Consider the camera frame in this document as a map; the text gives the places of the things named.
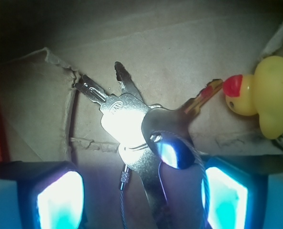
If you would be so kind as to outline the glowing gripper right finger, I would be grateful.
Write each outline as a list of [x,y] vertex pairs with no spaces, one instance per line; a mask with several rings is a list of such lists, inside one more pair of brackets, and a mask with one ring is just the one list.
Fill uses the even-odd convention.
[[215,156],[205,171],[209,229],[283,229],[283,156]]

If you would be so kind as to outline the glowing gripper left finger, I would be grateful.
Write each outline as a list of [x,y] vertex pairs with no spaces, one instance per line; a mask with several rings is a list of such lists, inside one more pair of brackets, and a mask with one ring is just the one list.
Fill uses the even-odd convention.
[[83,207],[83,178],[73,163],[0,163],[0,229],[77,229]]

